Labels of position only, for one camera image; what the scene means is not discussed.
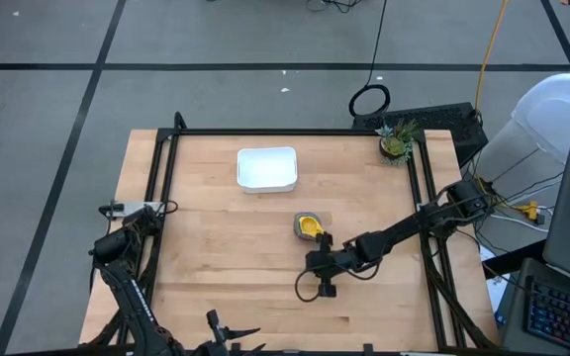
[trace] white container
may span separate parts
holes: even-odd
[[[244,148],[237,154],[237,183],[244,192],[291,192],[298,170],[292,147]]]
[[[487,181],[497,179],[494,188],[509,197],[563,171],[569,147],[570,74],[557,74],[536,84],[519,100],[510,121],[483,149],[477,173]],[[534,198],[541,205],[551,206],[560,179],[557,177],[529,191],[550,188]],[[510,203],[528,201],[540,192],[520,196]]]

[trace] small succulent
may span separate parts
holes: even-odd
[[[393,131],[394,131],[393,128],[389,128],[388,126],[386,126],[386,124],[384,124],[383,127],[376,130],[377,134],[382,136],[382,138],[384,138],[385,140],[393,136]]]
[[[389,139],[386,140],[384,149],[386,149],[386,151],[391,153],[392,155],[398,156],[404,154],[404,151],[406,150],[406,145],[398,138],[390,137]]]
[[[411,141],[418,131],[419,128],[415,120],[410,120],[405,124],[404,120],[401,120],[395,125],[395,136],[402,142]]]

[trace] plant pot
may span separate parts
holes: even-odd
[[[384,149],[384,144],[382,143],[382,140],[383,140],[383,139],[384,139],[384,138],[380,138],[380,153],[382,153],[382,155],[383,155],[384,157],[386,157],[386,158],[388,158],[388,159],[397,159],[397,158],[399,158],[399,157],[401,157],[401,156],[404,155],[404,153],[395,155],[395,154],[393,154],[393,153],[391,153],[391,152],[388,152],[386,149]]]

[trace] computer keyboard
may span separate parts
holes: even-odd
[[[533,277],[526,286],[533,297],[525,297],[524,330],[570,348],[570,293]]]

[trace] white chair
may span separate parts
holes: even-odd
[[[512,118],[485,146],[477,174],[504,197],[564,170],[570,147],[570,74],[548,77],[531,88],[512,111]],[[540,203],[553,205],[560,177],[513,198],[528,201],[551,187]]]

